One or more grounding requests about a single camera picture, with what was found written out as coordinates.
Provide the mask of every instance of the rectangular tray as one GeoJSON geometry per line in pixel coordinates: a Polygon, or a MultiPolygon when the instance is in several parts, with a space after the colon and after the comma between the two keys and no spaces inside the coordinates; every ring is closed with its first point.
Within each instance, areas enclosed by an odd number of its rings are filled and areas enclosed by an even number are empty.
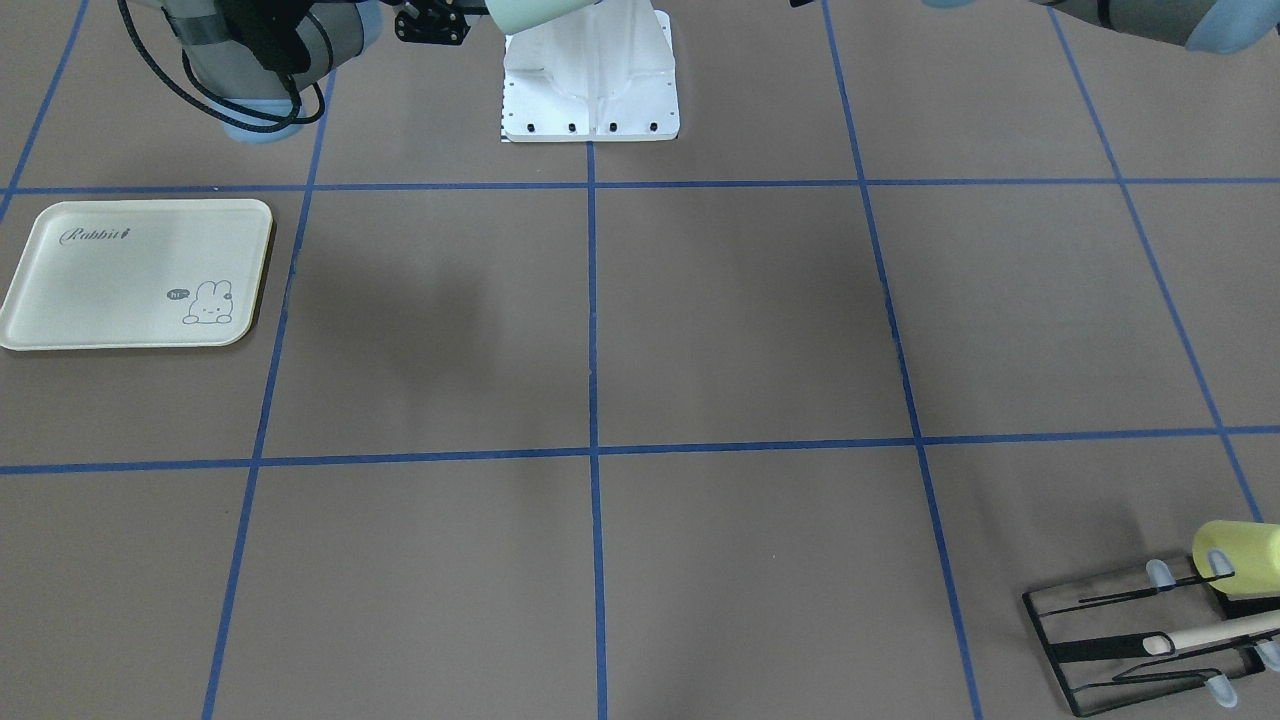
{"type": "Polygon", "coordinates": [[[0,307],[0,346],[230,345],[253,320],[271,222],[259,200],[47,208],[0,307]]]}

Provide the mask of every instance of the rabbit illustration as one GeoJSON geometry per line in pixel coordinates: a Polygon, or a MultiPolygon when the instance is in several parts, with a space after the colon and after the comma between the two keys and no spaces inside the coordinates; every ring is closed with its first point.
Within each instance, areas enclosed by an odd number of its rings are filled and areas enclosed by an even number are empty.
{"type": "Polygon", "coordinates": [[[232,283],[205,281],[196,288],[191,310],[182,319],[184,324],[225,324],[232,322],[232,283]]]}

